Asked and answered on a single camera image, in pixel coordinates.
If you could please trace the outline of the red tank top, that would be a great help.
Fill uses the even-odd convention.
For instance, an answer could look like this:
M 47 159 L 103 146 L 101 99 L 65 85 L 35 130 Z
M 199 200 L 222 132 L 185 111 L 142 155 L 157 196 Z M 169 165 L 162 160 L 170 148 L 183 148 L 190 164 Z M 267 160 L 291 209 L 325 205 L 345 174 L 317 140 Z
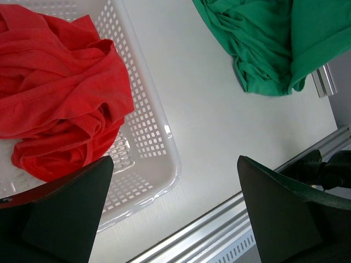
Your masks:
M 1 138 L 12 164 L 49 182 L 99 159 L 134 110 L 115 44 L 74 21 L 1 5 Z

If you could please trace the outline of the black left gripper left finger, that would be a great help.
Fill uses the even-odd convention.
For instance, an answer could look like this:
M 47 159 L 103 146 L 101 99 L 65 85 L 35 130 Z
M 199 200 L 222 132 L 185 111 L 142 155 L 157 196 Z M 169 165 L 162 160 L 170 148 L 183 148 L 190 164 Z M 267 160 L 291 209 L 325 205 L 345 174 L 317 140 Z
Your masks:
M 88 262 L 114 164 L 104 156 L 1 199 L 1 262 Z

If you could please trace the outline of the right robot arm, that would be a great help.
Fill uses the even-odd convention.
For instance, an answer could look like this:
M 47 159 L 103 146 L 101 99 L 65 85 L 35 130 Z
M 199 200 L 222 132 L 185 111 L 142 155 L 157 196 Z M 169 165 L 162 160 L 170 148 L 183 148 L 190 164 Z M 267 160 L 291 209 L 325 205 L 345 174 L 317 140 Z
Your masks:
M 320 151 L 313 150 L 280 173 L 306 185 L 321 186 L 324 190 L 350 188 L 350 151 L 338 151 L 324 162 Z

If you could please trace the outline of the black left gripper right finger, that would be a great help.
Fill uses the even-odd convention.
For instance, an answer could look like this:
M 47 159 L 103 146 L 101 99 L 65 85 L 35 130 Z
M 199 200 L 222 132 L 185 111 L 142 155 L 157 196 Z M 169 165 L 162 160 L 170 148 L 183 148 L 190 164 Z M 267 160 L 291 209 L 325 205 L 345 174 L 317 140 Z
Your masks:
M 246 156 L 237 170 L 262 262 L 350 262 L 350 199 Z

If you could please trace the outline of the green tank top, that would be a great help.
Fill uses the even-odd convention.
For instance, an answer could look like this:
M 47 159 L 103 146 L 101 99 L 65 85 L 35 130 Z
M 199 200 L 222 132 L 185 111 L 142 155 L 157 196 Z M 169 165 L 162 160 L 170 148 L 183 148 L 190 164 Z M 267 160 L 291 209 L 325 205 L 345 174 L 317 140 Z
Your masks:
M 350 1 L 195 1 L 243 90 L 285 96 L 350 49 Z

